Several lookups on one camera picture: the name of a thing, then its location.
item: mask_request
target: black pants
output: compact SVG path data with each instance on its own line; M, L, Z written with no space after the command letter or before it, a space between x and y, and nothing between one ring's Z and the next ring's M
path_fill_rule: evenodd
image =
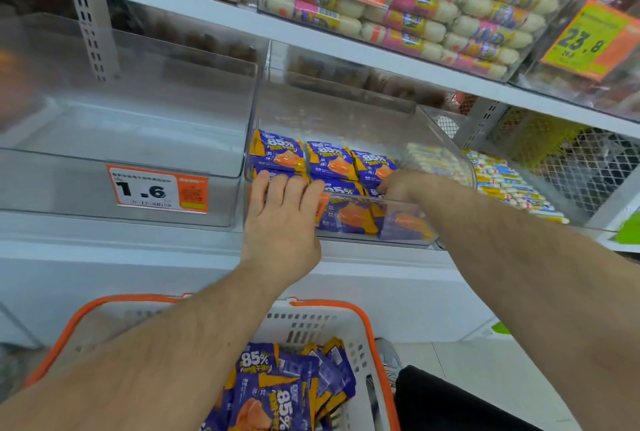
M396 409L402 431L540 431L411 365L396 380Z

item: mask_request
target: green sticker on price tag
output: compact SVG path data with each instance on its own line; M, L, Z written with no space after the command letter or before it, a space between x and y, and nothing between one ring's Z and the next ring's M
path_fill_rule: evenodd
M640 21L587 0L540 62L594 80L622 62L640 40Z

